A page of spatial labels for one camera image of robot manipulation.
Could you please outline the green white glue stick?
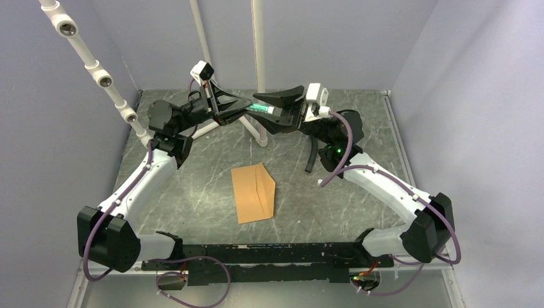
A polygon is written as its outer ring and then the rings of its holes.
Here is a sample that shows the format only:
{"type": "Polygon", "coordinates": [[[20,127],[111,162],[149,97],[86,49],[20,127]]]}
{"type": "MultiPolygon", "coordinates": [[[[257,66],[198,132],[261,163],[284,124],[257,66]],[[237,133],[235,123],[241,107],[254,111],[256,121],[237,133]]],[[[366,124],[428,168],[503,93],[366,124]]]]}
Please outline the green white glue stick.
{"type": "Polygon", "coordinates": [[[246,109],[251,112],[259,112],[263,114],[274,114],[275,111],[274,106],[264,105],[260,103],[253,103],[246,109]]]}

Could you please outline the brown paper envelope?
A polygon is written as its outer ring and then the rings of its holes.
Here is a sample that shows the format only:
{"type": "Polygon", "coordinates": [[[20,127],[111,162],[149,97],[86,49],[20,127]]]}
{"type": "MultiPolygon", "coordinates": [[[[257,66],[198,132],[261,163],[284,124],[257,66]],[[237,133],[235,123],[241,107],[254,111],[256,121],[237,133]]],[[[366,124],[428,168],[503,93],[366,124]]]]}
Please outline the brown paper envelope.
{"type": "Polygon", "coordinates": [[[238,224],[270,219],[276,183],[263,163],[231,169],[238,224]]]}

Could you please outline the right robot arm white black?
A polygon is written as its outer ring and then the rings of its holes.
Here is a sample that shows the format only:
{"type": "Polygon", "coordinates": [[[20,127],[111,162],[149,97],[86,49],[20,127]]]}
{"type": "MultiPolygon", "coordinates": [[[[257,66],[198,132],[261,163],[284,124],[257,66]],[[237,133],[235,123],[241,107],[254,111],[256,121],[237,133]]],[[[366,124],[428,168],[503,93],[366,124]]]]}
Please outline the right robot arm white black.
{"type": "Polygon", "coordinates": [[[448,264],[461,261],[451,199],[434,196],[409,185],[373,160],[358,146],[364,137],[360,113],[352,109],[332,110],[329,91],[319,83],[308,87],[254,93],[256,103],[247,108],[269,133],[299,131],[324,146],[318,150],[329,175],[319,182],[328,185],[335,177],[365,189],[385,203],[404,222],[387,229],[369,228],[353,242],[357,264],[369,266],[381,257],[406,253],[418,264],[434,259],[448,264]]]}

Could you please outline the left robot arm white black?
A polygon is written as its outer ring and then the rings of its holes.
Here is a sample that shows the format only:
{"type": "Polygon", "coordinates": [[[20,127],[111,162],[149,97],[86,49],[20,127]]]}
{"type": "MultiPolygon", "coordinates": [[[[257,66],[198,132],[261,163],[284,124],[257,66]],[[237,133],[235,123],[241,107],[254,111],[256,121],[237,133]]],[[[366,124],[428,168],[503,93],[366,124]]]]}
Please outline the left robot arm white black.
{"type": "Polygon", "coordinates": [[[182,135],[183,131],[211,119],[230,124],[253,104],[212,82],[202,85],[198,94],[181,106],[166,100],[150,104],[149,129],[155,134],[146,142],[142,162],[110,197],[78,213],[78,249],[88,280],[101,280],[111,271],[123,273],[139,261],[159,260],[170,270],[183,264],[182,238],[167,232],[138,235],[132,221],[187,160],[193,138],[182,135]]]}

